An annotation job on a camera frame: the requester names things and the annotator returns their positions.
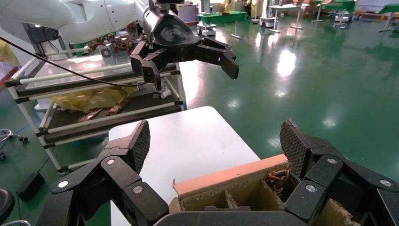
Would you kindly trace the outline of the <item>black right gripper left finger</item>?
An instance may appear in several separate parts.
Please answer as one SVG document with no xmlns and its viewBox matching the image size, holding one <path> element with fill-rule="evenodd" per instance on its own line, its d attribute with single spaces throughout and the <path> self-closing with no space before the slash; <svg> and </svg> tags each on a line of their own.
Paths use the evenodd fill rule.
<svg viewBox="0 0 399 226">
<path fill-rule="evenodd" d="M 133 226 L 152 226 L 169 213 L 168 204 L 140 177 L 150 148 L 150 128 L 139 121 L 133 132 L 108 142 L 90 163 L 56 181 L 37 224 L 85 226 L 105 203 Z"/>
</svg>

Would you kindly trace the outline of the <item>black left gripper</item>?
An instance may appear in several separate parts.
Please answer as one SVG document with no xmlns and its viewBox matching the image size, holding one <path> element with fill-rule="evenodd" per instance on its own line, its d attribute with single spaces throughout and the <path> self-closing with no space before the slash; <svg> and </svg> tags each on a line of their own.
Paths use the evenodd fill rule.
<svg viewBox="0 0 399 226">
<path fill-rule="evenodd" d="M 148 41 L 140 41 L 130 55 L 132 70 L 162 90 L 160 71 L 167 64 L 198 60 L 218 65 L 232 79 L 238 78 L 239 65 L 232 47 L 210 37 L 199 38 L 170 10 L 152 8 L 144 14 Z"/>
</svg>

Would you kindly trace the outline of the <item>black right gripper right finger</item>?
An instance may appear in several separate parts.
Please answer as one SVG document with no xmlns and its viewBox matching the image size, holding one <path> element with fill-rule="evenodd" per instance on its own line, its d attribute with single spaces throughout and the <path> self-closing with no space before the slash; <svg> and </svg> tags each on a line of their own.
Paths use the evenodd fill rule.
<svg viewBox="0 0 399 226">
<path fill-rule="evenodd" d="M 399 185 L 346 158 L 326 139 L 303 133 L 292 121 L 280 129 L 280 144 L 300 183 L 285 203 L 310 225 L 329 200 L 341 204 L 362 226 L 399 223 Z"/>
</svg>

